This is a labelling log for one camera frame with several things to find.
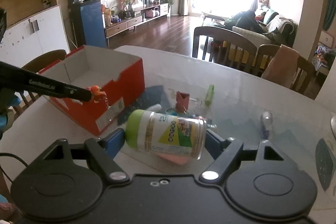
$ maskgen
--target black cable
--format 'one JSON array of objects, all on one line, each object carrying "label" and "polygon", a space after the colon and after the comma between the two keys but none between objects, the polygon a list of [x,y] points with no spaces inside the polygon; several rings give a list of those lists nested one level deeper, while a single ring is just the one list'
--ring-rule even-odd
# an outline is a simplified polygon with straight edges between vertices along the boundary
[{"label": "black cable", "polygon": [[11,180],[11,178],[9,177],[9,175],[6,174],[5,170],[0,166],[0,169],[2,171],[2,173],[8,178],[8,180],[13,183],[13,181]]},{"label": "black cable", "polygon": [[11,158],[17,159],[25,167],[28,167],[28,164],[23,159],[21,159],[20,157],[14,155],[12,153],[0,153],[0,157],[11,157]]}]

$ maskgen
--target wooden tv cabinet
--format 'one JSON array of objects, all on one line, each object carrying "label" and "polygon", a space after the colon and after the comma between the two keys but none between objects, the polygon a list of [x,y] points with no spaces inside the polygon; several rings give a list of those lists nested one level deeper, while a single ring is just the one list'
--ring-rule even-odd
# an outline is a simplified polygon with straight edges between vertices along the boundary
[{"label": "wooden tv cabinet", "polygon": [[[146,18],[146,10],[154,10],[156,7],[159,8],[160,15],[153,18]],[[108,39],[130,28],[133,28],[133,31],[135,31],[136,27],[143,23],[150,22],[151,20],[157,19],[162,16],[167,17],[168,12],[169,3],[161,3],[159,5],[147,5],[146,7],[135,8],[135,17],[122,19],[119,23],[113,23],[111,26],[105,27],[105,36]]]}]

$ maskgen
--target drawer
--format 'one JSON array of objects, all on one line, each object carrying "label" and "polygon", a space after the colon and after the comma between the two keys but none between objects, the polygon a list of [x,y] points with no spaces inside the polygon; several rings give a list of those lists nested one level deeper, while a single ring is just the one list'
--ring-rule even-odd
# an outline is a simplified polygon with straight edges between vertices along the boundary
[{"label": "drawer", "polygon": [[161,9],[160,15],[161,16],[168,15],[168,10],[169,10],[168,8],[167,9],[163,9],[163,10]]},{"label": "drawer", "polygon": [[119,23],[116,26],[112,26],[112,27],[106,29],[106,37],[111,37],[111,36],[117,34],[118,32],[124,31],[126,29],[127,29],[126,22]]},{"label": "drawer", "polygon": [[132,26],[134,26],[136,24],[139,24],[141,22],[142,22],[142,16],[133,18],[133,19],[126,22],[127,23],[127,28],[132,27]]},{"label": "drawer", "polygon": [[168,3],[161,4],[160,6],[161,6],[160,10],[162,10],[162,9],[168,9]]}]

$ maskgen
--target chair backrest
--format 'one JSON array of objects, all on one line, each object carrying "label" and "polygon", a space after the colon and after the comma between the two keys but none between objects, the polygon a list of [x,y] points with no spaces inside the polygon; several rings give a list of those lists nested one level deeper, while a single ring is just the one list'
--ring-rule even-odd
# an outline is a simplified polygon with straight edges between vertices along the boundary
[{"label": "chair backrest", "polygon": [[[266,64],[264,69],[267,68],[270,60],[275,56],[275,54],[278,52],[278,50],[280,49],[280,46],[277,45],[271,45],[271,44],[266,44],[266,45],[260,45],[259,49],[258,49],[258,54],[257,54],[257,58],[255,61],[255,66],[254,66],[254,75],[258,75],[258,73],[260,72],[260,66],[261,63],[263,61],[263,57],[266,55],[267,59],[266,59]],[[297,60],[297,67],[300,70],[294,84],[291,87],[291,90],[296,90],[297,85],[299,83],[300,77],[302,75],[302,71],[306,72],[306,76],[302,82],[302,85],[300,86],[298,92],[303,94],[305,92],[305,90],[307,89],[311,78],[313,77],[313,75],[315,74],[315,68],[313,66],[312,63],[308,62],[306,59],[304,59],[302,56],[299,56],[298,60]]]},{"label": "chair backrest", "polygon": [[[51,52],[47,52],[45,54],[42,54],[41,56],[33,59],[26,65],[24,65],[22,68],[31,72],[39,72],[40,70],[44,69],[51,63],[55,62],[56,60],[64,60],[66,57],[67,53],[65,50],[55,50]],[[16,111],[16,116],[19,116],[23,113],[23,110],[29,107],[33,102],[35,102],[38,99],[38,95],[35,96],[32,92],[28,92],[31,101],[29,102],[27,98],[25,97],[23,92],[20,92],[20,95],[22,97],[23,102],[25,103],[25,107],[22,108],[20,106],[14,107]]]},{"label": "chair backrest", "polygon": [[[193,44],[193,55],[192,55],[194,58],[197,58],[197,55],[198,55],[198,48],[199,48],[201,35],[206,36],[202,60],[205,60],[205,56],[206,56],[207,49],[208,49],[209,37],[212,37],[214,40],[217,40],[220,42],[224,42],[224,41],[226,42],[226,47],[223,47],[223,43],[221,43],[221,45],[219,46],[218,58],[216,59],[217,60],[216,63],[222,64],[222,65],[228,65],[231,68],[234,67],[237,50],[238,48],[241,48],[242,52],[240,54],[239,60],[237,64],[235,65],[235,67],[236,69],[240,68],[242,64],[242,60],[243,60],[244,51],[246,51],[248,52],[248,58],[247,58],[244,71],[248,73],[250,72],[252,62],[257,53],[257,47],[250,40],[246,39],[245,37],[243,37],[242,35],[236,32],[226,30],[223,28],[219,28],[219,27],[213,27],[213,26],[196,27],[194,30],[194,44]],[[228,57],[229,57],[231,44],[234,45],[235,47],[233,49],[234,55],[231,61],[229,62]],[[212,62],[213,55],[214,55],[214,49],[211,48],[210,58],[209,58],[210,62]]]}]

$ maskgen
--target white cabinet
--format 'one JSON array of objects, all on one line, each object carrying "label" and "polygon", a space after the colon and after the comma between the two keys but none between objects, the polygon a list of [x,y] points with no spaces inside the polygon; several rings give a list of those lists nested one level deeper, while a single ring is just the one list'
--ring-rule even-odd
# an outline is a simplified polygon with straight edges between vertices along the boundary
[{"label": "white cabinet", "polygon": [[58,49],[69,52],[60,7],[55,6],[7,29],[0,44],[0,61],[22,67]]},{"label": "white cabinet", "polygon": [[42,54],[39,38],[28,19],[8,29],[0,44],[0,60],[17,67]]},{"label": "white cabinet", "polygon": [[64,49],[69,53],[59,6],[39,13],[33,16],[31,20],[39,37],[43,53],[58,49]]}]

